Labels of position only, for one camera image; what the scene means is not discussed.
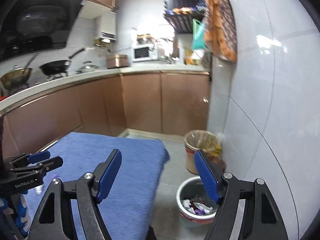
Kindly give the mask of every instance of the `brown patterned cloth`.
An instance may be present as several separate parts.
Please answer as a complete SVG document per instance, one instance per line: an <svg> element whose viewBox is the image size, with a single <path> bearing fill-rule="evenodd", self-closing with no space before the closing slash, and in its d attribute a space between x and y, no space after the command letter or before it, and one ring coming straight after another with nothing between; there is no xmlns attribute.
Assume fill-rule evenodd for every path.
<svg viewBox="0 0 320 240"><path fill-rule="evenodd" d="M229 0L205 0L204 42L214 55L236 62L237 37L234 16Z"/></svg>

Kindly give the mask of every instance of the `countertop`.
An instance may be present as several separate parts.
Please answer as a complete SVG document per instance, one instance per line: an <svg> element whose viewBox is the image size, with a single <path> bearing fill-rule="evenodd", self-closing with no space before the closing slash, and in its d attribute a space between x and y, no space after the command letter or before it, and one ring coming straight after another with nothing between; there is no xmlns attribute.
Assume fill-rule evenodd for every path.
<svg viewBox="0 0 320 240"><path fill-rule="evenodd" d="M106 70L97 70L88 73L75 74L68 77L63 77L55 80L51 80L23 91L20 91L0 102L0 112L10 108L10 106L25 100L29 97L34 97L35 95L45 92L47 90L52 90L56 87L81 82L89 79L105 77L115 74L130 74L130 73L144 73L144 72L157 72L157 71L173 71L173 72L208 72L208 69L205 69L202 66L195 65L182 65L182 64L135 64L132 67L127 68L117 68L117 69L106 69Z"/></svg>

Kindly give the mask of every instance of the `white microwave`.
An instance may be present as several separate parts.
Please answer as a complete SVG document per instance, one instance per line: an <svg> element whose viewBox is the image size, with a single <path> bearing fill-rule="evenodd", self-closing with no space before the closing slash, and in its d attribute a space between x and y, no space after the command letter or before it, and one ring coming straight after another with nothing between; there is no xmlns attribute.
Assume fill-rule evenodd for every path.
<svg viewBox="0 0 320 240"><path fill-rule="evenodd" d="M132 48L132 62L158 60L164 56L164 49L158 44L153 50L149 50L150 44L136 45Z"/></svg>

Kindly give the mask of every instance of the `black range hood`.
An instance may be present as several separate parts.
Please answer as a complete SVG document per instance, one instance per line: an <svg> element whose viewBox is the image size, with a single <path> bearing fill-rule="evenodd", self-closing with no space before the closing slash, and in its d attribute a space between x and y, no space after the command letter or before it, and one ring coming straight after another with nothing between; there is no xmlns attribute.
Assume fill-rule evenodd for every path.
<svg viewBox="0 0 320 240"><path fill-rule="evenodd" d="M18 0L0 31L0 61L64 48L83 0Z"/></svg>

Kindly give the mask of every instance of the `teal plastic bag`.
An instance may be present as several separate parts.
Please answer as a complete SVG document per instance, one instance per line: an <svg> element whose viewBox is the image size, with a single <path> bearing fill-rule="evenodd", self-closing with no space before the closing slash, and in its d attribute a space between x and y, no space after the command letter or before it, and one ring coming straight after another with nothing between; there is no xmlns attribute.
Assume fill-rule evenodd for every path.
<svg viewBox="0 0 320 240"><path fill-rule="evenodd" d="M193 40L191 49L206 49L207 46L204 44L204 22L200 22L197 19L192 19L193 25Z"/></svg>

